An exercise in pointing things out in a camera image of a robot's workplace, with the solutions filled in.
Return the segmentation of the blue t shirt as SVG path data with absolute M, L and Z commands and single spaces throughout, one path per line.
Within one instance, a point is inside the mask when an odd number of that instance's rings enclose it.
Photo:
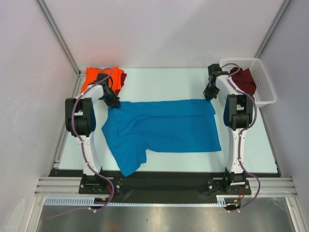
M 205 153 L 221 151 L 215 109 L 206 100 L 121 103 L 108 109 L 102 127 L 123 176 L 147 161 L 146 151 Z

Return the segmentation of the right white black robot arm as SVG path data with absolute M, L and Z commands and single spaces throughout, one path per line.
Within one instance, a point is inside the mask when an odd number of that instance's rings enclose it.
M 223 121 L 229 135 L 229 155 L 222 180 L 223 190 L 234 194 L 247 185 L 247 171 L 244 168 L 244 143 L 247 130 L 257 118 L 257 106 L 253 97 L 241 90 L 225 71 L 212 71 L 204 90 L 207 101 L 217 98 L 219 93 L 225 97 Z

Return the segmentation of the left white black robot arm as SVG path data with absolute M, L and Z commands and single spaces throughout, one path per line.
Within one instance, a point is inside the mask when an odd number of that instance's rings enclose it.
M 83 173 L 87 176 L 100 175 L 102 170 L 94 143 L 94 104 L 99 100 L 110 108 L 120 107 L 120 98 L 107 83 L 93 83 L 79 96 L 65 100 L 65 127 L 78 143 L 84 162 Z

